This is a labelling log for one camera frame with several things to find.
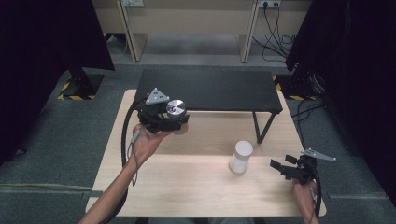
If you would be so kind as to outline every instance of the desk leg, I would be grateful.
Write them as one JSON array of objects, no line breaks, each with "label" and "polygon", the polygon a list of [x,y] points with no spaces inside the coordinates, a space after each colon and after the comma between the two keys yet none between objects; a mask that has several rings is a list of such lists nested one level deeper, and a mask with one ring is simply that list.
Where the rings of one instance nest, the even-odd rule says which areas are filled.
[{"label": "desk leg", "polygon": [[264,140],[265,135],[270,129],[272,121],[274,120],[276,114],[271,113],[271,117],[268,119],[267,124],[265,124],[264,130],[262,130],[262,134],[260,134],[259,123],[257,122],[256,112],[253,111],[253,119],[254,119],[254,127],[256,128],[256,136],[257,136],[257,143],[261,144],[262,140]]}]

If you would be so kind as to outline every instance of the jar cap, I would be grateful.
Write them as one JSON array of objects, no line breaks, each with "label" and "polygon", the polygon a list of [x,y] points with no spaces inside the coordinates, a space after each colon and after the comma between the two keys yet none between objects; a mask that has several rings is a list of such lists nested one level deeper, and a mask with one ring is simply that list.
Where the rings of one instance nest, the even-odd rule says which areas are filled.
[{"label": "jar cap", "polygon": [[248,141],[239,141],[235,145],[235,157],[239,160],[247,160],[253,153],[253,146]]}]

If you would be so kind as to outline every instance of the office desk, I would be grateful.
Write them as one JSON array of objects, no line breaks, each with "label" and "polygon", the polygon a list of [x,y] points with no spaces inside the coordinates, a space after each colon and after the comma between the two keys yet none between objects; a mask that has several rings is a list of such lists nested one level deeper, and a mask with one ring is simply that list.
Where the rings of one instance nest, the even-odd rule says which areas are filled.
[{"label": "office desk", "polygon": [[[120,136],[135,90],[125,92],[92,190],[104,191],[121,170]],[[189,130],[166,137],[138,172],[119,217],[297,217],[291,182],[270,167],[270,160],[298,157],[302,150],[290,112],[283,111],[262,144],[256,143],[250,112],[189,111]],[[257,113],[267,121],[270,113]],[[138,123],[132,115],[128,138]],[[249,141],[254,151],[243,175],[229,168],[234,145]],[[91,197],[87,210],[97,200]],[[324,204],[321,215],[326,213]]]}]

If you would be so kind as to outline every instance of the wooden desk panel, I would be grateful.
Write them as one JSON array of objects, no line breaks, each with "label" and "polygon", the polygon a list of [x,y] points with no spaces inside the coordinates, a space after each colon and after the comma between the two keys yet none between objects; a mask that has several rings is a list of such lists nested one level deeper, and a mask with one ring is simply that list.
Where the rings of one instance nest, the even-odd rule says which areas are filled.
[{"label": "wooden desk panel", "polygon": [[[106,189],[121,170],[121,127],[134,94],[125,92],[93,190]],[[256,144],[251,113],[189,111],[189,131],[163,140],[139,170],[137,185],[131,185],[119,216],[299,216],[290,181],[269,165],[271,159],[286,163],[286,154],[298,157],[302,150],[286,102],[280,92],[278,95],[284,110],[275,117],[261,145]],[[258,121],[265,123],[269,116],[258,113]],[[133,115],[130,131],[137,122]],[[254,147],[243,175],[234,174],[228,166],[239,140]],[[96,199],[89,199],[87,210]],[[321,214],[325,213],[322,205]]]}]

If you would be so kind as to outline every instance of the striped warning tape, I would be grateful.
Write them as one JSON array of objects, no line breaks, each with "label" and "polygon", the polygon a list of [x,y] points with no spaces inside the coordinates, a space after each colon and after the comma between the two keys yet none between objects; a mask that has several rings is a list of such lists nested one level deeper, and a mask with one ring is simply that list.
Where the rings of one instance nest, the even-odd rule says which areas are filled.
[{"label": "striped warning tape", "polygon": [[317,96],[287,95],[287,94],[285,94],[285,92],[283,91],[282,86],[281,86],[281,84],[280,84],[280,82],[279,82],[279,78],[278,78],[277,75],[273,75],[273,81],[274,81],[274,84],[275,84],[275,86],[276,86],[276,89],[277,89],[278,91],[282,91],[283,96],[284,96],[286,99],[290,99],[290,100],[317,100],[317,99],[318,99]]},{"label": "striped warning tape", "polygon": [[70,82],[73,80],[72,77],[67,79],[66,83],[64,84],[64,87],[61,90],[61,93],[58,96],[58,100],[75,100],[75,101],[80,101],[80,100],[93,100],[95,98],[94,95],[88,95],[88,96],[81,96],[81,95],[64,95],[64,92],[67,90],[67,88],[70,85]]}]

